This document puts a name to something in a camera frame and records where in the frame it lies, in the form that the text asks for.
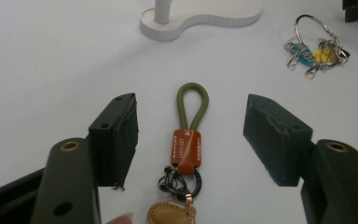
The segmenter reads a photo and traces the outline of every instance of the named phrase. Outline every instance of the metal key ring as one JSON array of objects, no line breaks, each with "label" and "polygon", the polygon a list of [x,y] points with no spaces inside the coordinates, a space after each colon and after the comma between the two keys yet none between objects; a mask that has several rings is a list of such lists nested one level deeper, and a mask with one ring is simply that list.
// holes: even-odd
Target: metal key ring
[{"label": "metal key ring", "polygon": [[[163,192],[170,192],[171,194],[175,195],[178,200],[185,201],[186,194],[188,192],[187,183],[181,175],[177,174],[177,168],[175,167],[172,169],[171,167],[167,166],[165,167],[164,171],[165,175],[158,180],[158,188]],[[202,178],[197,169],[194,170],[194,176],[196,178],[196,187],[193,192],[191,192],[191,196],[193,198],[199,195],[202,188]],[[175,184],[174,187],[174,181],[180,182],[182,187],[178,189],[177,184]]]},{"label": "metal key ring", "polygon": [[[318,50],[324,50],[324,52],[328,52],[325,62],[321,59],[322,56],[319,56],[320,58],[318,58],[318,60],[315,58],[315,56],[308,50],[307,45],[304,44],[300,36],[300,33],[298,31],[298,22],[301,20],[301,18],[304,17],[316,21],[320,26],[322,26],[322,28],[327,32],[327,34],[332,37],[332,39],[329,40],[325,40],[323,38],[319,39],[321,43],[319,45]],[[337,36],[330,32],[327,26],[325,26],[317,18],[311,15],[299,16],[296,19],[295,32],[298,44],[289,43],[285,46],[286,50],[294,54],[293,57],[290,59],[289,63],[287,64],[289,68],[296,66],[300,60],[302,60],[302,62],[306,61],[306,64],[308,66],[311,66],[311,69],[306,72],[306,75],[315,75],[319,69],[333,68],[339,64],[344,64],[348,61],[350,54],[340,46]]]},{"label": "metal key ring", "polygon": [[[193,197],[193,199],[199,195],[201,188],[202,188],[202,178],[201,178],[201,175],[197,169],[194,169],[194,177],[196,178],[196,187],[194,188],[193,192],[191,192],[191,196]],[[186,201],[186,192],[187,192],[187,189],[185,190],[184,194],[183,193],[176,194],[176,199],[180,200],[182,202],[185,202]]]}]

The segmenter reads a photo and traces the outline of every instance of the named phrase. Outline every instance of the leather key fob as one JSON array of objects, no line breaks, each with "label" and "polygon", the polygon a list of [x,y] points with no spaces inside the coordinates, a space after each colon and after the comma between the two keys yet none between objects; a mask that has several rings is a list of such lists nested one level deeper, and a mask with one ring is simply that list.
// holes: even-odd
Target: leather key fob
[{"label": "leather key fob", "polygon": [[195,224],[196,209],[186,203],[169,200],[155,203],[147,213],[149,224]]}]

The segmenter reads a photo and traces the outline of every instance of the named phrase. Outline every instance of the white base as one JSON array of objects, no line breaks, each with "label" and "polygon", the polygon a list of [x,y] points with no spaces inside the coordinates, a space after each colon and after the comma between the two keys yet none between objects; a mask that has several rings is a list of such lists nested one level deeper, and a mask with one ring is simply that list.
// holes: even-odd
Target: white base
[{"label": "white base", "polygon": [[167,24],[155,22],[153,8],[141,17],[141,32],[155,40],[174,40],[188,27],[211,24],[243,27],[255,23],[261,15],[261,0],[173,0]]}]

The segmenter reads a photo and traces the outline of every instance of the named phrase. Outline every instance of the keychain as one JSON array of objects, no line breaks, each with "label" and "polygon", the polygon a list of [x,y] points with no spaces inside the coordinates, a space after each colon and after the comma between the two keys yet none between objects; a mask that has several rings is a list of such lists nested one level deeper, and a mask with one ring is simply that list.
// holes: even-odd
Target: keychain
[{"label": "keychain", "polygon": [[[187,128],[187,119],[184,105],[186,91],[197,91],[202,97],[200,110],[194,117],[190,128]],[[207,91],[197,83],[187,83],[177,93],[180,130],[173,132],[171,164],[164,169],[165,175],[158,180],[158,188],[168,192],[174,198],[167,202],[155,203],[147,213],[149,224],[195,224],[197,210],[193,206],[194,199],[200,193],[202,179],[197,167],[201,164],[200,133],[197,128],[209,104]],[[182,175],[193,175],[196,187],[193,191],[187,188]]]},{"label": "keychain", "polygon": [[[331,39],[320,38],[319,47],[316,50],[311,51],[310,48],[304,44],[298,31],[298,22],[301,18],[309,18],[316,21],[322,28],[324,28]],[[310,15],[299,16],[296,19],[295,31],[298,43],[291,42],[285,46],[285,49],[293,54],[293,57],[287,64],[288,67],[294,68],[298,62],[301,62],[310,67],[305,75],[313,78],[320,69],[326,70],[334,68],[348,61],[350,54],[339,44],[337,36],[331,33],[330,30],[317,18]]]}]

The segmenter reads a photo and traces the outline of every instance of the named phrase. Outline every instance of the white table surface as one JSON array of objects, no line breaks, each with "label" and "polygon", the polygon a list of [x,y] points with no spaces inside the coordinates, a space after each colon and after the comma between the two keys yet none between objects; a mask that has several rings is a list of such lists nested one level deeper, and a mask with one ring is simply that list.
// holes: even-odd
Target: white table surface
[{"label": "white table surface", "polygon": [[[307,123],[312,141],[335,139],[358,149],[358,22],[344,22],[341,1],[264,1],[244,28],[187,29],[173,42],[139,30],[154,1],[0,0],[0,187],[45,166],[50,148],[88,127],[116,96],[135,92],[139,144],[126,190],[100,188],[102,220],[148,208],[170,196],[157,188],[179,128],[175,96],[187,82],[210,95],[200,124],[203,188],[198,223],[306,223],[297,188],[279,188],[242,136],[247,95],[273,99]],[[284,44],[301,14],[323,21],[350,54],[343,66],[304,77],[286,67]],[[326,37],[311,21],[304,36]],[[189,119],[198,109],[186,95]]]}]

